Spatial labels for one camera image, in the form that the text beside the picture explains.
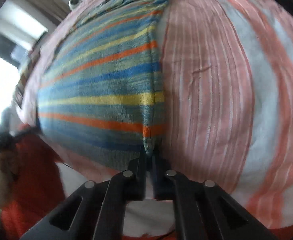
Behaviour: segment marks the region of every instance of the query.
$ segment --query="red fabric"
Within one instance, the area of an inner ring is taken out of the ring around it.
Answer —
[[[18,240],[65,199],[59,169],[54,162],[56,153],[33,134],[17,144],[17,149],[22,167],[13,184],[13,201],[1,215],[8,240]]]

